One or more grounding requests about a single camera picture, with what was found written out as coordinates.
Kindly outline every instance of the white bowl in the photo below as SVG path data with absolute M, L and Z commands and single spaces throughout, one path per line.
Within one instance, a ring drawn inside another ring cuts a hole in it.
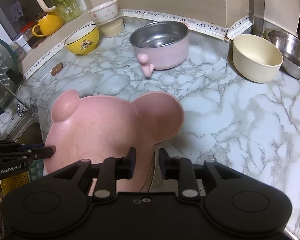
M 118 14 L 117 0 L 100 4 L 88 11 L 88 14 L 90 14 L 91 19 L 96 23 L 108 21 Z
M 233 63 L 241 75 L 257 83 L 271 81 L 283 56 L 271 42 L 259 36 L 241 34 L 233 40 Z

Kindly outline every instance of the silver bolt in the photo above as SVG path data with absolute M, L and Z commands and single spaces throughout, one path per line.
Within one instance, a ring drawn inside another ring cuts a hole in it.
M 186 189 L 182 192 L 184 197 L 196 197 L 199 193 L 194 189 Z
M 110 196 L 110 192 L 105 189 L 95 191 L 94 195 L 98 198 L 106 198 Z
M 143 202 L 150 202 L 151 199 L 150 199 L 150 198 L 147 198 L 147 197 L 144 197 L 144 198 L 142 199 L 142 201 L 143 201 Z
M 133 200 L 133 203 L 135 203 L 135 204 L 141 204 L 142 201 L 141 201 L 140 199 L 134 199 L 134 200 Z

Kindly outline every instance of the marble countertop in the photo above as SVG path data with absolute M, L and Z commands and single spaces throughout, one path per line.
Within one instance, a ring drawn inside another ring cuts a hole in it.
M 129 101 L 148 91 L 166 91 L 185 111 L 171 147 L 193 163 L 215 159 L 285 192 L 293 204 L 287 228 L 300 239 L 300 81 L 279 72 L 267 84 L 250 82 L 225 60 L 228 43 L 196 33 L 190 34 L 185 62 L 146 79 L 129 43 L 137 25 L 102 39 L 86 56 L 63 48 L 25 82 L 18 95 L 36 100 L 43 137 L 54 101 L 68 89 L 81 97 L 112 95 Z M 51 76 L 59 62 L 63 70 Z M 13 126 L 13 110 L 7 112 L 0 117 L 1 131 Z

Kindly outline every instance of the brown soap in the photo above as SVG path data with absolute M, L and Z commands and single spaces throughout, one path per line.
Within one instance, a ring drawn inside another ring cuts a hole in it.
M 57 75 L 63 68 L 63 63 L 60 62 L 59 64 L 55 65 L 51 70 L 51 76 Z

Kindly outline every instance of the window sill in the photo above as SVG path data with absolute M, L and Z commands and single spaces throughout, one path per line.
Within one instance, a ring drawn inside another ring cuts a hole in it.
M 73 21 L 63 25 L 52 35 L 48 36 L 43 42 L 41 42 L 35 49 L 31 49 L 27 52 L 26 57 L 19 63 L 19 71 L 25 74 L 45 53 L 51 48 L 56 46 L 63 39 L 68 37 L 71 33 L 80 29 L 83 25 L 91 21 L 90 15 L 87 11 L 74 19 Z

